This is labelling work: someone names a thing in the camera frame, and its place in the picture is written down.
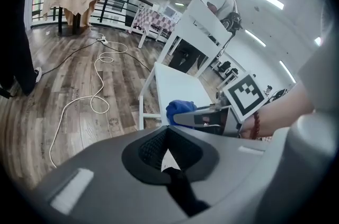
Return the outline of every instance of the black bag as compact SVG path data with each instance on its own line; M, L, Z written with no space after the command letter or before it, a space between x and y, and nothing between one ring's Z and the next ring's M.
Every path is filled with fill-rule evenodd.
M234 0L233 12L229 13L226 18L221 20L221 23L228 32L235 34L240 28L242 29L242 18L239 13L236 12L236 2Z

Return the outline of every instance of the extension cord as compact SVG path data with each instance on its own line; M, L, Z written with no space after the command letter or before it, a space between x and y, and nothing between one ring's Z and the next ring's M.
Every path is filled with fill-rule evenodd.
M105 113L107 113L108 110L110 109L110 104L109 104L105 99L103 99L103 98L97 96L98 93L104 88L104 81L103 81L103 79L101 78L101 76L99 75L99 73L97 72L96 63L97 63L98 60L100 60L101 62L104 62L104 63L112 63L112 62L114 61L114 59L113 59L112 57L102 56L102 55L104 55L104 54L106 54L106 53L125 53L125 52L127 52L128 47L127 47L125 44L121 43L121 42L107 41L107 40L106 40L106 37L105 37L104 34L102 34L102 33L97 33L97 34L102 35L101 38L98 39L98 40L101 41L103 44L105 44L104 42L106 42L105 45L107 45L109 42L121 44L121 45L124 45L124 46L126 47L126 50L123 51L123 52L116 51L116 52L103 52L103 53L101 53L101 54L99 55L99 57L97 58L97 60L94 62L94 69L95 69L95 72L96 72L96 74L98 75L98 77L99 77L99 79L100 79L100 81L101 81L101 83L102 83L101 88L100 88L94 95L83 96L83 97L76 98L76 99L72 100L71 102L69 102L68 104L65 105L65 107L64 107L64 109L63 109L63 111L62 111L62 113L61 113L61 117L60 117L60 121L59 121L59 124L58 124L58 128L57 128L57 130L56 130L56 132L55 132L53 141L52 141L51 146L50 146L50 148L49 148L49 159L51 160L51 162L52 162L52 164L53 164L53 166L54 166L55 168L56 168L57 166L56 166L56 164L53 162L53 159L52 159L52 148L53 148L53 145L54 145L54 143L55 143L55 140L57 139L58 132L59 132L59 129L60 129L60 126L61 126L61 122L62 122L62 120L63 120L63 116L64 116L64 113L65 113L66 108L67 108L70 104L72 104L72 103L74 103L74 102L76 102L76 101L78 101L78 100L81 100L81 99L84 99L84 98L91 98L90 104L91 104L91 108L92 108L93 112L95 112L95 113L97 113L97 114L105 114ZM93 108L93 105L92 105L92 102L93 102L93 99L94 99L94 98L97 98L97 99L100 99L101 101L103 101L103 102L107 105L107 109L106 109L105 111L103 111L103 112L99 112L99 111L95 110L95 109Z

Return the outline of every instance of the white cable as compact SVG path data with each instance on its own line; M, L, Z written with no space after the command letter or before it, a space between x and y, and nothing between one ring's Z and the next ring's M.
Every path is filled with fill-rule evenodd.
M98 60L100 60L101 62L104 62L104 63L112 63L112 62L114 61L114 59L113 59L112 57L108 57L108 56L104 56L104 57L103 57L102 55L103 55L103 54L106 54L106 53L124 53L124 52L127 52L128 48L127 48L127 46L126 46L125 44L120 43L120 42L114 42L114 41L108 41L108 42L111 42L111 43L117 43L117 44L124 45L124 46L126 47L126 50L123 51L123 52L103 52L103 53L101 53L101 54L99 55L99 57L97 58L97 60L94 62L94 69L95 69L96 74L97 74L98 77L100 78L100 81L101 81L101 83L102 83L102 87L101 87L101 88L98 90L98 92L96 92L94 95L83 96L83 97L76 98L76 99L72 100L71 102L69 102L68 104L65 105L65 107L64 107L64 109L63 109L63 111L62 111L62 113L61 113L61 117L60 117L60 121L59 121L58 128L57 128L57 130L56 130L56 132L55 132L55 135L54 135L52 144L51 144L51 146L50 146L50 148L49 148L49 159L51 160L51 162L52 162L52 164L53 164L53 166L54 166L55 168L56 168L57 166L56 166L56 164L53 162L51 152L52 152L52 147L53 147L53 145L54 145L54 143L55 143L55 140L57 139L58 132L59 132L59 129L60 129L60 125L61 125L61 122L62 122L62 120L63 120L63 116L64 116L64 113L65 113L66 108L67 108L70 104L74 103L75 101L78 101L78 100L81 100L81 99L85 99L85 98L91 98L91 101L90 101L91 108L92 108L92 110L93 110L95 113L97 113L97 114L105 114L105 113L107 113L107 111L110 109L110 104L109 104L105 99L103 99L103 98L97 96L97 94L104 88L104 81L103 81L103 79L101 78L101 76L99 75L99 73L97 72L97 69L96 69L96 62L97 62ZM99 112L99 111L95 110L95 109L93 108L93 106L92 106L92 102L93 102L93 99L94 99L94 98L101 99L101 100L107 105L107 109L106 109L105 111L103 111L103 112Z

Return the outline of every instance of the beige tablecloth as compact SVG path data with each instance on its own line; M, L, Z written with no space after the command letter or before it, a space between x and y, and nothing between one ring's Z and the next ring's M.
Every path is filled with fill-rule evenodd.
M90 24L90 16L99 0L44 0L42 15L47 20L48 11L53 7L63 7L68 25L72 25L73 14L80 14L80 26Z

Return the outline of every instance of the bracelet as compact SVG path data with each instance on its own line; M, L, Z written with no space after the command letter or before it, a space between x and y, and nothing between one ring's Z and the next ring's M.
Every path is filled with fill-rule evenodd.
M254 116L254 126L251 130L251 134L249 135L250 139L256 139L260 131L260 119L258 111L255 111L253 116Z

